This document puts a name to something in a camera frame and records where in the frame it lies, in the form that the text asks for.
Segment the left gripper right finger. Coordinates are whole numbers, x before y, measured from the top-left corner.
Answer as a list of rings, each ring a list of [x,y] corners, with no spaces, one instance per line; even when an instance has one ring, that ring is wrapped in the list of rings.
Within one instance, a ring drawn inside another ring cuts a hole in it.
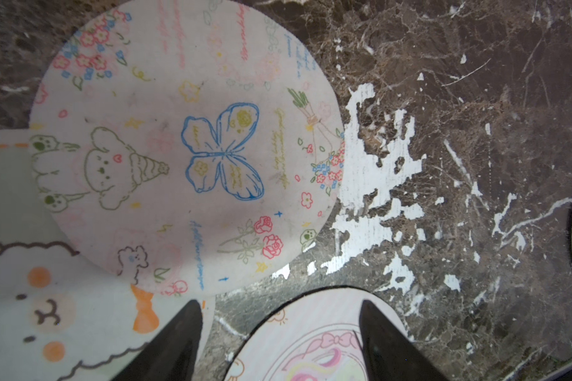
[[[447,381],[446,376],[368,299],[362,302],[359,328],[369,380]]]

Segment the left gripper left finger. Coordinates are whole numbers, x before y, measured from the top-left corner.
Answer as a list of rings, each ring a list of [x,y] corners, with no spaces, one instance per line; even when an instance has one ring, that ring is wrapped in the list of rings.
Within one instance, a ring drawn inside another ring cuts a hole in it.
[[[113,381],[192,379],[203,328],[198,301],[188,302]]]

